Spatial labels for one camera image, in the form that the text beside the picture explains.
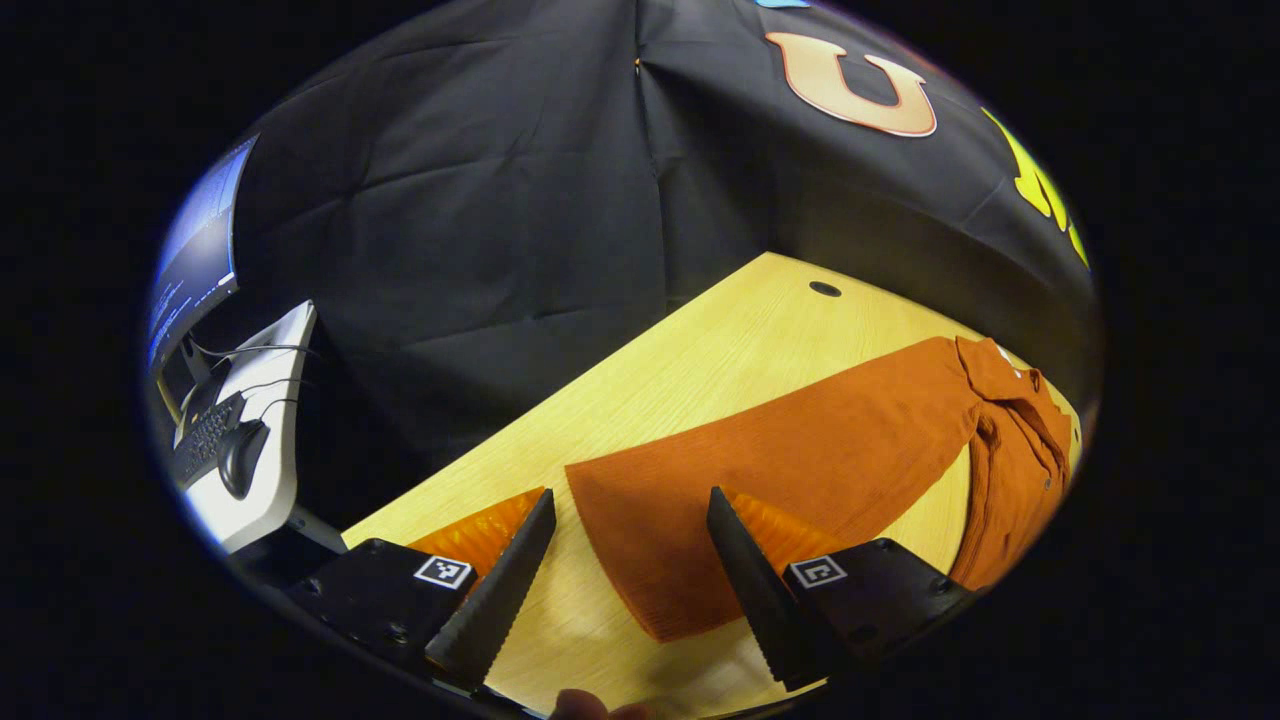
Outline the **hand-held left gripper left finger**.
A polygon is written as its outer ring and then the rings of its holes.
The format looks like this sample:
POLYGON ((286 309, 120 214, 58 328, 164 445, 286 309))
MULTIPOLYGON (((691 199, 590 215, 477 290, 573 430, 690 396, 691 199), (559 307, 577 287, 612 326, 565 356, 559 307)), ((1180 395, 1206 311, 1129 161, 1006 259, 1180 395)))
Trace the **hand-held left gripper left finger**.
POLYGON ((483 688, 556 532, 535 487, 413 543, 367 538, 285 589, 371 656, 471 693, 483 688))

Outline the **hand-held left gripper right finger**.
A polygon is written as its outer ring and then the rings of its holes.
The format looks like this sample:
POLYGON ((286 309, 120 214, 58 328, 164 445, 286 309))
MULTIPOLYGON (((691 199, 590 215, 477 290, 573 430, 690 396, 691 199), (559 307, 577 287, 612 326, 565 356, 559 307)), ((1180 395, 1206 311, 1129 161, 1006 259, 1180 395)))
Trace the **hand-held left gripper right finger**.
POLYGON ((787 691, 868 673, 954 620, 974 591, 888 537, 765 553, 762 502, 710 489, 707 529, 772 676, 787 691))

